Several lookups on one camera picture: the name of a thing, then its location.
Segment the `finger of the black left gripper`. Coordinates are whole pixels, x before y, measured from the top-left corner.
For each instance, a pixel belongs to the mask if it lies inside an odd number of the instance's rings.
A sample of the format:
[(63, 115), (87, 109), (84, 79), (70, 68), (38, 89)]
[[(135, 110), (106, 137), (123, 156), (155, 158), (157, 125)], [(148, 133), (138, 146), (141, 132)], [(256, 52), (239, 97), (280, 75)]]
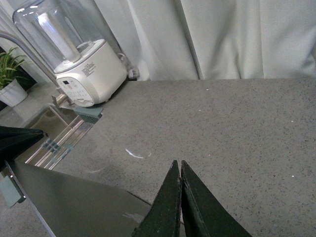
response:
[(45, 135), (40, 129), (1, 126), (0, 162), (15, 159)]

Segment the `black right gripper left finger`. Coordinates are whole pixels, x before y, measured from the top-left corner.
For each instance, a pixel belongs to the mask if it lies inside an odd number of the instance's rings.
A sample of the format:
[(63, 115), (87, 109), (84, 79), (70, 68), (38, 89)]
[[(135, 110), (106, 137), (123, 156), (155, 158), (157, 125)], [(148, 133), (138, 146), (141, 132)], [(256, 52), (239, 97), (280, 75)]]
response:
[(133, 237), (178, 237), (180, 235), (182, 180), (174, 160), (146, 217)]

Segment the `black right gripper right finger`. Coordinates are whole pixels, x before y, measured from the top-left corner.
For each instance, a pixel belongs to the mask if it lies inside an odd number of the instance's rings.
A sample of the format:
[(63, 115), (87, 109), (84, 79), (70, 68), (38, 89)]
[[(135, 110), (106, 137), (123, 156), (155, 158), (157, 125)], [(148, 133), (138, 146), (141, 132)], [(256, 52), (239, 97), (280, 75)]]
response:
[(186, 161), (181, 161), (182, 214), (188, 237), (249, 237)]

